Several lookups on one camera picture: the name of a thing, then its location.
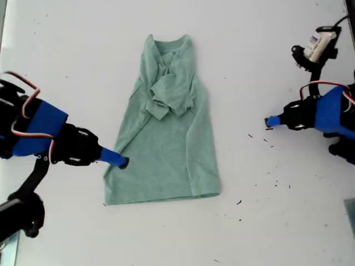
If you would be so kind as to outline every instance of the white table surface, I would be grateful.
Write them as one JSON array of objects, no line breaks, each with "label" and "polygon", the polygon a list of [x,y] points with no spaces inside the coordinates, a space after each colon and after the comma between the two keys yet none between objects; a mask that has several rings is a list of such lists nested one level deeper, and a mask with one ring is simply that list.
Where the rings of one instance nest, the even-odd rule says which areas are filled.
[{"label": "white table surface", "polygon": [[[265,131],[263,123],[310,78],[291,47],[344,10],[334,0],[9,0],[1,70],[27,75],[40,98],[106,147],[115,143],[148,34],[191,35],[222,182],[214,198],[105,207],[106,164],[55,165],[37,189],[45,226],[36,239],[22,234],[17,265],[355,265],[343,206],[355,197],[355,167],[330,155],[333,140],[320,132]],[[355,53],[342,26],[338,59],[322,77],[349,84]],[[33,164],[34,157],[1,161],[2,199]]]}]

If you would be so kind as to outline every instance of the wrinkled fabric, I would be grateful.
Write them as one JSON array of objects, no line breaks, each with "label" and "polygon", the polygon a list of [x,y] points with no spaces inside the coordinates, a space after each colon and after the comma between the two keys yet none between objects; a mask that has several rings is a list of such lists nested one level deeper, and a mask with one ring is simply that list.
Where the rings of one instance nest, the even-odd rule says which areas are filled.
[{"label": "wrinkled fabric", "polygon": [[114,150],[130,163],[108,167],[106,204],[220,193],[207,93],[195,76],[188,35],[173,42],[148,36]]}]

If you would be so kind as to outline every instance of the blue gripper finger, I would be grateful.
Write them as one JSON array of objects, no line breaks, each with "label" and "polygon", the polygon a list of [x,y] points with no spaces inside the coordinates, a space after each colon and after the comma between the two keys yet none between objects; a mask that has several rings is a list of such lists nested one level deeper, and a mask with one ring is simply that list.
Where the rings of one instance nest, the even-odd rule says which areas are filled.
[{"label": "blue gripper finger", "polygon": [[281,125],[280,118],[278,116],[272,116],[272,117],[266,118],[265,123],[266,123],[267,127]]},{"label": "blue gripper finger", "polygon": [[128,165],[129,158],[119,155],[117,152],[102,148],[101,158],[99,161],[108,162],[111,165],[117,166],[120,169],[125,169]]}]

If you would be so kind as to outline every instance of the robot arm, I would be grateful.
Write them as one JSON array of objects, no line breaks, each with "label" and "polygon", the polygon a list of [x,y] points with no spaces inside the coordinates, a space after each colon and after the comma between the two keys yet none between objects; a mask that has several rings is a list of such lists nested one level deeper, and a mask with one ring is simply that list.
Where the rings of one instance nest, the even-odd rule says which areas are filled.
[{"label": "robot arm", "polygon": [[34,193],[47,174],[49,165],[63,161],[68,165],[87,166],[105,161],[120,169],[129,163],[127,157],[98,144],[98,137],[87,129],[66,123],[68,115],[37,99],[40,90],[25,78],[13,75],[35,91],[30,97],[20,87],[0,79],[0,157],[36,155],[33,172],[21,187],[0,205],[0,242],[24,230],[36,237],[44,223],[44,205]]}]

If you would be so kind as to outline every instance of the red and white wire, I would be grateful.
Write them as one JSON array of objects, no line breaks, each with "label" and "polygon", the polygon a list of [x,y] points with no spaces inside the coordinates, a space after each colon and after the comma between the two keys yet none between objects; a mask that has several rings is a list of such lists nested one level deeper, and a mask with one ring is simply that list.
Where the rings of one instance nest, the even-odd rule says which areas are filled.
[{"label": "red and white wire", "polygon": [[15,78],[21,80],[22,82],[24,82],[25,84],[27,84],[28,86],[30,86],[32,89],[34,89],[34,93],[28,97],[26,99],[26,101],[23,103],[22,108],[21,108],[21,116],[24,118],[29,118],[26,114],[25,114],[25,109],[26,106],[34,99],[37,97],[37,95],[40,93],[40,88],[38,88],[36,85],[34,85],[32,82],[30,82],[29,80],[25,79],[24,77],[22,77],[21,75],[13,72],[13,71],[6,71],[4,72],[4,74],[9,74],[11,76],[14,76]]},{"label": "red and white wire", "polygon": [[19,137],[46,137],[49,139],[54,138],[51,134],[46,134],[46,133],[27,133],[27,132],[17,131],[15,129],[16,122],[17,122],[17,120],[15,120],[11,125],[11,132],[16,136],[19,136]]},{"label": "red and white wire", "polygon": [[49,158],[50,163],[52,163],[52,153],[53,153],[54,143],[55,143],[55,141],[52,139],[50,141],[50,145],[49,145],[48,158]]},{"label": "red and white wire", "polygon": [[[311,81],[309,82],[307,85],[303,86],[300,88],[300,97],[301,97],[301,100],[303,100],[303,89],[305,87],[308,87],[309,85],[312,85],[312,84],[329,84],[329,85],[337,85],[337,86],[342,86],[344,88],[346,88],[348,91],[350,90],[349,86],[348,85],[344,85],[342,83],[339,83],[339,82],[333,82],[333,81],[324,81],[324,80],[316,80],[316,81]],[[351,97],[351,93],[350,95],[346,93],[345,90],[343,90],[343,96],[349,100],[349,107],[344,111],[344,112],[347,112],[351,109],[351,105],[355,105],[355,100],[354,98]]]},{"label": "red and white wire", "polygon": [[37,95],[40,93],[40,89],[37,88],[34,93],[27,98],[27,100],[23,103],[22,107],[21,107],[21,116],[24,118],[29,118],[26,114],[25,114],[25,109],[26,106],[34,99],[37,97]]},{"label": "red and white wire", "polygon": [[[26,106],[34,99],[37,97],[37,95],[40,93],[40,88],[38,88],[37,86],[35,86],[33,83],[31,83],[29,80],[25,79],[24,77],[22,77],[21,75],[12,72],[12,71],[7,71],[4,72],[4,74],[9,74],[14,76],[15,78],[21,80],[22,82],[24,82],[25,84],[27,84],[28,86],[30,86],[32,89],[34,89],[34,93],[26,99],[26,101],[23,103],[22,108],[21,108],[21,116],[24,118],[29,118],[28,116],[26,116],[25,114],[25,109]],[[27,133],[27,132],[20,132],[18,130],[16,130],[15,124],[16,124],[17,120],[15,120],[12,125],[11,125],[11,132],[19,137],[46,137],[49,139],[52,139],[50,141],[50,145],[49,145],[49,151],[48,151],[48,159],[49,162],[52,163],[52,154],[53,154],[53,147],[54,147],[54,137],[51,134],[46,134],[46,133]]]}]

